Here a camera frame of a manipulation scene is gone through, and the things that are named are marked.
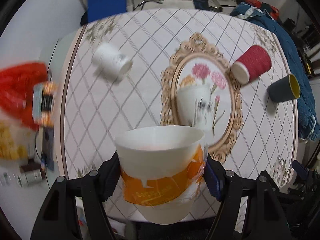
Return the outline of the white and orange paper cup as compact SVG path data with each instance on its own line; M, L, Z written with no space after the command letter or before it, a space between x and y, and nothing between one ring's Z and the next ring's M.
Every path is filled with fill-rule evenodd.
M124 199L156 224L188 215L207 161L204 133L189 126L155 126L117 137Z

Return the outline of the white floral ceramic cup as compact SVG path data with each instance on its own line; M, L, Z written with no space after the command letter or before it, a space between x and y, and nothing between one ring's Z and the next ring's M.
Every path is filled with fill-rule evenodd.
M179 89L176 106L180 124L203 131L212 129L213 102L208 86L195 85Z

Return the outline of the dark green yellow-lined cup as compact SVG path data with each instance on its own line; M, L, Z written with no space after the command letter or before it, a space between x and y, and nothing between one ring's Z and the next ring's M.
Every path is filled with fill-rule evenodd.
M272 83L267 91L270 99L276 103L299 99L301 94L300 85L293 74Z

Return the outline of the red ribbed paper cup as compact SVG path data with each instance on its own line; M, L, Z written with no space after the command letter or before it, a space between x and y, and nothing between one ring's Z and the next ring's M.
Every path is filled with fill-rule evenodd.
M232 64L231 72L239 83L245 85L268 72L271 67L268 52L259 45L253 45Z

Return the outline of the purple smartphone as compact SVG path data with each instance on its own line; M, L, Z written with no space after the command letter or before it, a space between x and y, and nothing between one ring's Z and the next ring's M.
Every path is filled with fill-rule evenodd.
M54 172L54 130L45 127L42 135L42 161L46 168Z

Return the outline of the brown wallet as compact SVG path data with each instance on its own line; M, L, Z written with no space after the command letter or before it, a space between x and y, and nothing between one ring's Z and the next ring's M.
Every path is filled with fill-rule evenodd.
M36 162L34 158L29 158L27 164L20 166L21 173L31 172L31 171L33 172L40 171L41 178L44 179L46 177L44 169L42 168L41 164Z

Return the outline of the white green tube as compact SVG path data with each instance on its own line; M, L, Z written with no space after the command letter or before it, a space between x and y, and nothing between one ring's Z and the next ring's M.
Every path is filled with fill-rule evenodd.
M20 187L29 187L43 181L43 176L41 170L38 169L21 173L17 176L16 180Z

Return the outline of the yellow flower-print bag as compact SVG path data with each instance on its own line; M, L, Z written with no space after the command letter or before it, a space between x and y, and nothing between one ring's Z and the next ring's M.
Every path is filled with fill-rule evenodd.
M27 159L33 151L34 132L1 120L0 154L4 160Z

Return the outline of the orange tissue pack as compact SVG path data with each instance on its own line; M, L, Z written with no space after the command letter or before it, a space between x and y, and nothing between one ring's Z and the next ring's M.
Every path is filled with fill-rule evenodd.
M53 108L57 91L56 83L46 81L33 87L33 121L39 126L53 127Z

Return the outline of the blue quilted coat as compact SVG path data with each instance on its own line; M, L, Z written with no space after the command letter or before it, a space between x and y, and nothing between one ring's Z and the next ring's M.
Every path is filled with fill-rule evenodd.
M262 11L250 4L240 3L232 10L230 15L254 23L276 35L289 69L296 76L300 85L301 96L297 100L299 138L312 141L318 140L319 121L315 111L315 98L292 38L266 11Z

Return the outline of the red plastic bag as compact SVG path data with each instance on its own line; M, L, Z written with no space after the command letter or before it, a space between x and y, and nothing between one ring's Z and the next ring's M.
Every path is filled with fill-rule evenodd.
M26 62L1 70L1 109L10 117L34 131L39 126L33 120L33 88L47 81L47 66L43 62Z

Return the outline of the floral diamond-pattern tablecloth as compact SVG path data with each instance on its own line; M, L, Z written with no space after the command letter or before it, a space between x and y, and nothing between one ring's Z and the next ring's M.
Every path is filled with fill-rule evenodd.
M94 21L76 32L61 72L59 170L82 178L117 155L108 217L214 217L210 159L242 178L291 181L297 103L270 92L284 77L293 80L276 35L236 17L151 9Z

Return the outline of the red orange bag on floor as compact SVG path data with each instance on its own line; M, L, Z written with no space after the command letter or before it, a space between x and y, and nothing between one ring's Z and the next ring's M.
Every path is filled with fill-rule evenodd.
M260 9L261 11L266 10L275 21L279 20L279 10L276 7L258 0L245 0L245 2Z

